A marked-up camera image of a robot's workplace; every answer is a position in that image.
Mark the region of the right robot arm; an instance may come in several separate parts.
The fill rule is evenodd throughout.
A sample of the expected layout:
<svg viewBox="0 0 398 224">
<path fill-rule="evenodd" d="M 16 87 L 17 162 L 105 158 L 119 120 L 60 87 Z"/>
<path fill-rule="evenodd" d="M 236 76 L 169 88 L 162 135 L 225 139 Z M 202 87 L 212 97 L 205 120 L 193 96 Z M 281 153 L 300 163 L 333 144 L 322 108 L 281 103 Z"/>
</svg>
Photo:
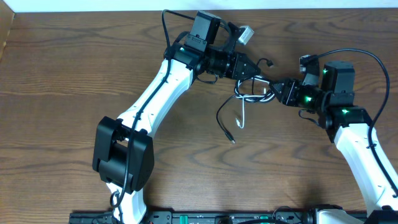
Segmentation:
<svg viewBox="0 0 398 224">
<path fill-rule="evenodd" d="M 397 172 L 382 150 L 374 120 L 354 105 L 355 70 L 331 61 L 311 82 L 286 78 L 270 82 L 279 102 L 318 115 L 316 125 L 348 163 L 366 204 L 365 223 L 397 223 Z"/>
</svg>

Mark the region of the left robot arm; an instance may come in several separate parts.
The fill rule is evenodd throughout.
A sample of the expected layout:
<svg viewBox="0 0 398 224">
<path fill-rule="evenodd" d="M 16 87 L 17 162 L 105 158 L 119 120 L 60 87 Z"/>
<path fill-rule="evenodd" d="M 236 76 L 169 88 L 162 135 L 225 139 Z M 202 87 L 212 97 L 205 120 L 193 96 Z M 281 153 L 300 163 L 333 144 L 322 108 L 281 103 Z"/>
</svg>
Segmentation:
<svg viewBox="0 0 398 224">
<path fill-rule="evenodd" d="M 254 32 L 205 11 L 193 17 L 190 31 L 174 42 L 166 37 L 161 67 L 138 100 L 117 119 L 105 116 L 97 125 L 93 170 L 111 191 L 113 223 L 140 223 L 147 207 L 143 188 L 154 169 L 153 138 L 176 100 L 203 72 L 239 80 L 259 68 L 235 51 Z"/>
</svg>

